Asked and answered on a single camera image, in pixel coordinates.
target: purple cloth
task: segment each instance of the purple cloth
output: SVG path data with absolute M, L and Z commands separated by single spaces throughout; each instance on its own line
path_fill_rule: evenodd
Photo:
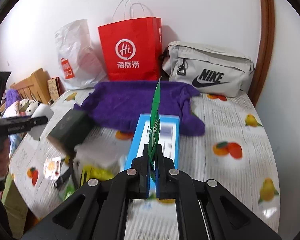
M 151 113 L 156 81 L 101 82 L 81 106 L 100 126 L 123 132 L 135 132 L 140 114 Z M 180 82 L 160 82 L 159 114 L 180 117 L 180 133 L 199 136 L 204 123 L 191 113 L 190 98 L 200 95 L 193 86 Z
M 21 97 L 17 90 L 9 89 L 6 94 L 6 109 L 11 106 L 15 101 L 21 101 Z

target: paper roll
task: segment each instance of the paper roll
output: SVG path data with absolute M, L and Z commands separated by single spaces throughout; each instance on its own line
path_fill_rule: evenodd
M 31 118 L 39 117 L 39 116 L 46 116 L 48 118 L 48 122 L 50 121 L 51 117 L 53 116 L 54 112 L 51 110 L 50 106 L 45 104 L 40 104 L 38 108 L 34 111 Z M 39 141 L 40 136 L 43 133 L 43 130 L 46 128 L 46 124 L 35 126 L 31 128 L 31 130 L 28 132 L 30 136 L 34 139 Z

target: hi logo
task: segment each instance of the hi logo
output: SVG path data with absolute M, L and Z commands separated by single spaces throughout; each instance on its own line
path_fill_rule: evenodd
M 132 59 L 136 54 L 136 46 L 132 41 L 123 39 L 118 41 L 117 45 L 115 46 L 115 52 L 120 59 Z
M 209 69 L 204 69 L 201 75 L 197 76 L 193 81 L 192 85 L 196 88 L 210 87 L 218 84 L 225 84 L 228 82 L 220 82 L 225 74 L 221 72 L 216 72 Z M 208 81 L 212 83 L 201 83 L 200 81 Z

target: metal screw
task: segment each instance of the metal screw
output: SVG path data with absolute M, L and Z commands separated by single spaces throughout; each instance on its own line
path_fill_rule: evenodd
M 137 171 L 135 169 L 128 169 L 127 170 L 127 174 L 128 175 L 136 175 L 137 174 Z
M 209 179 L 208 180 L 208 186 L 210 187 L 216 187 L 218 185 L 218 182 L 214 179 Z
M 97 179 L 90 179 L 88 181 L 88 185 L 93 187 L 93 186 L 96 186 L 98 184 L 98 180 Z
M 170 173 L 171 175 L 178 175 L 178 174 L 179 174 L 179 170 L 177 170 L 177 169 L 171 169 L 171 170 L 169 171 L 169 173 Z

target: white plush toy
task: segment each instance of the white plush toy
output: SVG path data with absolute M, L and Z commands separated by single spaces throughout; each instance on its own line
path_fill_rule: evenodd
M 26 110 L 26 115 L 32 115 L 34 111 L 38 108 L 39 104 L 41 103 L 40 101 L 37 100 L 31 100 L 31 104 L 28 106 Z
M 30 105 L 29 99 L 22 99 L 19 103 L 19 111 L 24 112 Z

